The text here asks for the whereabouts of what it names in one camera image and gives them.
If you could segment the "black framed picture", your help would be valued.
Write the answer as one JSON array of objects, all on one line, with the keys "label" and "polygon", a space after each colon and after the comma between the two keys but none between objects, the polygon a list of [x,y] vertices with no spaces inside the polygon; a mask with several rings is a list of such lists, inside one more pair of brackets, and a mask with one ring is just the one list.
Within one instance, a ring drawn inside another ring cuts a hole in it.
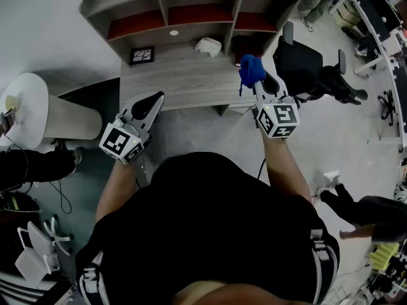
[{"label": "black framed picture", "polygon": [[139,65],[154,62],[155,47],[133,48],[130,52],[130,65]]}]

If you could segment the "black chair base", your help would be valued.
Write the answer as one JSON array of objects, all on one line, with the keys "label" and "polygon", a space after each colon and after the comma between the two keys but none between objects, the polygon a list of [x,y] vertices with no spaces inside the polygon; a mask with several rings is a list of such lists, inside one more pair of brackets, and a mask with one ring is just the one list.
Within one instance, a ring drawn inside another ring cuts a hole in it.
[{"label": "black chair base", "polygon": [[394,125],[394,114],[396,113],[396,108],[394,104],[393,94],[391,90],[384,91],[383,95],[378,96],[378,101],[382,107],[381,119],[387,120],[389,126]]}]

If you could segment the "black bag green trim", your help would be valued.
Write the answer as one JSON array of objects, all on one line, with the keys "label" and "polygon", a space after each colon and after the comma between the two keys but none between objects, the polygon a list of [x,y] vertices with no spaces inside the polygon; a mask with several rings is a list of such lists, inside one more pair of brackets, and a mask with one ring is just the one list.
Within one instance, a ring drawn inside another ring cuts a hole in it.
[{"label": "black bag green trim", "polygon": [[6,191],[0,193],[0,224],[37,215],[41,209],[37,202],[25,193]]}]

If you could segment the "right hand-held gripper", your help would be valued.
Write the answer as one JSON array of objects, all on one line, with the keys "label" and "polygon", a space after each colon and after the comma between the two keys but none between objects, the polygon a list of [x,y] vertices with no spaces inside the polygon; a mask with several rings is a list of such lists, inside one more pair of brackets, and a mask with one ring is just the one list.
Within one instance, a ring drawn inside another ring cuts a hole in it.
[{"label": "right hand-held gripper", "polygon": [[286,139],[300,125],[298,106],[287,93],[285,82],[274,72],[254,84],[257,127],[269,139]]}]

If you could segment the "grey wooden shelf unit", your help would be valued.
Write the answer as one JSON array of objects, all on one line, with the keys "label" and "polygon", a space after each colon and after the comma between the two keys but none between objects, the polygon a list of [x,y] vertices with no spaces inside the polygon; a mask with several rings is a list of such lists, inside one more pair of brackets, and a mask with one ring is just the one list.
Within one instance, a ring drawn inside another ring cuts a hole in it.
[{"label": "grey wooden shelf unit", "polygon": [[[197,44],[209,37],[226,54],[263,55],[300,0],[82,0],[79,12],[130,65],[133,48]],[[177,30],[176,36],[170,31]]]}]

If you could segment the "person's right forearm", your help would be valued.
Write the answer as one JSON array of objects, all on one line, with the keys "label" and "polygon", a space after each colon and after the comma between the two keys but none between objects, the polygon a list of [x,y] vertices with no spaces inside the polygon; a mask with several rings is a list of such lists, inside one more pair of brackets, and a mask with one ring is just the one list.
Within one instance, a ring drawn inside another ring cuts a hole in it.
[{"label": "person's right forearm", "polygon": [[262,133],[270,186],[284,196],[302,196],[312,201],[309,186],[285,140],[269,139]]}]

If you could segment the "yellow foam block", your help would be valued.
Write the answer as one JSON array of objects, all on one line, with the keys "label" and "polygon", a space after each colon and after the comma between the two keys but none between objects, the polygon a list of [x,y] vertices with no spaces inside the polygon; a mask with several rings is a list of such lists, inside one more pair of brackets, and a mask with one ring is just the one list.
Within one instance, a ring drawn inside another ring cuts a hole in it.
[{"label": "yellow foam block", "polygon": [[381,243],[374,252],[369,254],[369,262],[373,269],[386,271],[392,257],[397,254],[399,243]]}]

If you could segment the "black office chair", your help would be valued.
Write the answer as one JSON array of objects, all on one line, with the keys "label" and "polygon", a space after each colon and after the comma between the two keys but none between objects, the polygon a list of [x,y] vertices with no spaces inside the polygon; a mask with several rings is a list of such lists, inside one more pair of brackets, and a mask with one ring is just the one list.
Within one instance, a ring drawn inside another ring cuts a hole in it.
[{"label": "black office chair", "polygon": [[342,104],[360,105],[368,99],[365,90],[352,88],[344,79],[347,63],[342,50],[338,50],[336,65],[324,65],[323,56],[318,51],[293,39],[293,30],[293,23],[286,22],[273,54],[277,74],[291,96],[301,103],[325,95]]}]

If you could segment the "grey wooden desk top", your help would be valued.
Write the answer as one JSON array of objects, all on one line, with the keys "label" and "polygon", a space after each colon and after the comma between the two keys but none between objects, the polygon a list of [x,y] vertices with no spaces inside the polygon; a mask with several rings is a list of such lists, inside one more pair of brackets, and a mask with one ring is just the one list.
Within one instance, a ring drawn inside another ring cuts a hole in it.
[{"label": "grey wooden desk top", "polygon": [[240,76],[233,55],[221,52],[212,58],[199,53],[191,43],[155,48],[154,62],[135,66],[121,64],[120,107],[127,100],[147,92],[165,94],[164,111],[230,105],[255,104],[253,92],[239,92]]}]

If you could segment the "blue cloth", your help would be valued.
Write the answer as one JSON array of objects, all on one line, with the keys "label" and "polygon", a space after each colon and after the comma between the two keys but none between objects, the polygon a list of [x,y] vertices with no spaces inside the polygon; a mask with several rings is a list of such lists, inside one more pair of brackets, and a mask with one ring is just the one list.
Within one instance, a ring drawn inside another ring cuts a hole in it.
[{"label": "blue cloth", "polygon": [[261,59],[250,54],[246,54],[241,58],[238,73],[241,79],[239,88],[240,97],[242,96],[243,86],[253,89],[257,82],[266,78],[266,72]]}]

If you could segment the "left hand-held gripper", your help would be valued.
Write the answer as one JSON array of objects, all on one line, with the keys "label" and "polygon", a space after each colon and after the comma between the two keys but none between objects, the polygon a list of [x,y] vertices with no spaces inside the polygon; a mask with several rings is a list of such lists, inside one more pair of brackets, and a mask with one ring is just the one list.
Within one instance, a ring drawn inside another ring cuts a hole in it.
[{"label": "left hand-held gripper", "polygon": [[127,101],[122,113],[108,123],[99,147],[110,157],[127,165],[145,150],[151,136],[148,130],[162,109],[165,94],[162,91],[145,92]]}]

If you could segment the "person's black shirt torso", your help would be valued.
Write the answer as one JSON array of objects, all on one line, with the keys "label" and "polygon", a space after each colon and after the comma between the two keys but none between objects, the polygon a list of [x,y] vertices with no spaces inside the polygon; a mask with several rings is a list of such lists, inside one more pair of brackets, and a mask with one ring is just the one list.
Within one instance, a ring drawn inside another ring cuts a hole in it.
[{"label": "person's black shirt torso", "polygon": [[170,305],[198,281],[318,304],[339,263],[338,242],[311,202],[220,154],[193,152],[166,159],[96,223],[76,256],[76,283],[90,305]]}]

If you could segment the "white office chair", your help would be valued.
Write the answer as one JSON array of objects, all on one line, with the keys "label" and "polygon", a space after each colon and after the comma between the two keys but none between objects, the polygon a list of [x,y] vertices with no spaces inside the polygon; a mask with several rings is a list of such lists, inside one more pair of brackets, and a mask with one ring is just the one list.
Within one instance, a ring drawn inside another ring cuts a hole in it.
[{"label": "white office chair", "polygon": [[15,266],[33,288],[39,287],[45,276],[60,271],[57,248],[67,256],[72,254],[72,249],[64,247],[63,242],[72,241],[74,236],[59,236],[57,220],[58,216],[53,215],[50,220],[44,221],[44,231],[31,221],[25,229],[17,228],[23,251],[16,259]]}]

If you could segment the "white metal rack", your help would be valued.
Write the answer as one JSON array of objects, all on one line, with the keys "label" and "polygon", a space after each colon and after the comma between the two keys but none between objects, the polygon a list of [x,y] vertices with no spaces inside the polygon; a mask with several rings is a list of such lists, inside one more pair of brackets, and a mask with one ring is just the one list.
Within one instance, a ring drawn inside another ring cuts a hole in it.
[{"label": "white metal rack", "polygon": [[361,290],[369,305],[407,305],[407,265],[390,274],[373,269]]}]

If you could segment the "white crumpled bag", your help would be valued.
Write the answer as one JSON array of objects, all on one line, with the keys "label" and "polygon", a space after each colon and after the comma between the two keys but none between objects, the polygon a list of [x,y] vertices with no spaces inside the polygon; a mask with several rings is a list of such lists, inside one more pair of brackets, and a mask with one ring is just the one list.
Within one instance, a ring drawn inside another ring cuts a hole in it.
[{"label": "white crumpled bag", "polygon": [[222,44],[219,41],[209,37],[203,37],[195,46],[196,51],[208,54],[212,58],[216,57],[219,54],[221,48]]}]

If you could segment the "person's left forearm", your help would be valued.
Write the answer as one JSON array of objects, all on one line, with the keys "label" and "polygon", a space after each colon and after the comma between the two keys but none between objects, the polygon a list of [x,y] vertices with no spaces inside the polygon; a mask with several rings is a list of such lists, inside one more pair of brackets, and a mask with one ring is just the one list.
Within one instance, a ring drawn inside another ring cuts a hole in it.
[{"label": "person's left forearm", "polygon": [[117,211],[136,191],[137,161],[127,165],[116,161],[97,205],[95,220]]}]

